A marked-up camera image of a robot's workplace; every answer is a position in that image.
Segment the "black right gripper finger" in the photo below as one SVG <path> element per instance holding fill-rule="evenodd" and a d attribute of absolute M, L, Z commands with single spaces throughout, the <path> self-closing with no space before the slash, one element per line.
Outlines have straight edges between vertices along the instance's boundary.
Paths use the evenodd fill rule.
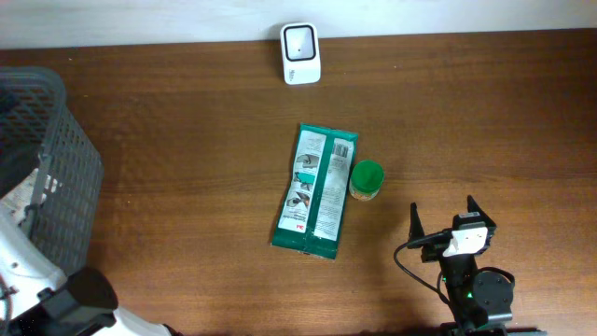
<path fill-rule="evenodd" d="M 467 202 L 468 212 L 469 213 L 478 212 L 480 217 L 482 218 L 482 221 L 486 224 L 488 233 L 495 233 L 495 230 L 496 230 L 495 222 L 480 208 L 480 206 L 477 204 L 477 202 L 475 201 L 475 199 L 473 198 L 472 195 L 467 196 L 466 202 Z"/>
<path fill-rule="evenodd" d="M 410 204 L 410 231 L 408 239 L 408 249 L 420 248 L 421 240 L 425 237 L 423 225 L 419 217 L 416 203 Z"/>

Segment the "green wipes packet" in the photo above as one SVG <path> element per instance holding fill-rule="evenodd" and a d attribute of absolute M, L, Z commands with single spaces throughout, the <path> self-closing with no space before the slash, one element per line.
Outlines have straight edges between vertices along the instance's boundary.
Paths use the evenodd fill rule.
<path fill-rule="evenodd" d="M 302 123 L 271 244 L 323 259 L 338 254 L 358 134 Z"/>

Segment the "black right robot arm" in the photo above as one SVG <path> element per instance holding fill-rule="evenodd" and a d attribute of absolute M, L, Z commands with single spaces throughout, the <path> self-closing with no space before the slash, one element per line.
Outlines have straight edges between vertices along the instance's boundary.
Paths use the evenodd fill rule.
<path fill-rule="evenodd" d="M 409 239 L 396 248 L 396 265 L 408 276 L 435 292 L 448 306 L 452 323 L 439 327 L 440 335 L 544 335 L 541 329 L 508 329 L 513 319 L 515 277 L 495 268 L 480 268 L 476 257 L 491 245 L 495 222 L 472 196 L 466 212 L 457 214 L 449 228 L 426 234 L 416 203 L 410 205 Z M 423 263 L 437 262 L 440 272 L 431 285 L 409 271 L 398 260 L 403 249 L 419 249 Z"/>

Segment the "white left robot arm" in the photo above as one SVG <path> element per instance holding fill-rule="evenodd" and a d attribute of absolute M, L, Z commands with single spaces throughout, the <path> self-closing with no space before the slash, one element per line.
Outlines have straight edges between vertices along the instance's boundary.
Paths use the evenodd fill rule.
<path fill-rule="evenodd" d="M 118 304 L 107 278 L 84 267 L 67 276 L 34 247 L 1 209 L 3 335 L 177 335 Z"/>

